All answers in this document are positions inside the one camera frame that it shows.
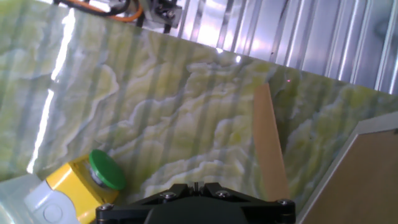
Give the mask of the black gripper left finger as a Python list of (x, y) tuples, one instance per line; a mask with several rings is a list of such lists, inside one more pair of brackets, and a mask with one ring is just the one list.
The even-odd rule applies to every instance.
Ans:
[(158, 205), (173, 202), (177, 199), (183, 199), (195, 195), (197, 183), (173, 184), (171, 188), (144, 199), (138, 200), (129, 205), (115, 205), (106, 203), (96, 208), (95, 223), (127, 223), (135, 221), (144, 221), (149, 212)]

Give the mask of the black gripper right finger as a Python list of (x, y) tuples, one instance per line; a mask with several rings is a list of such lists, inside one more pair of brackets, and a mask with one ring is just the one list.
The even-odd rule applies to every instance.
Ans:
[(221, 186), (197, 182), (200, 211), (215, 223), (295, 223), (295, 202), (281, 198), (265, 201)]

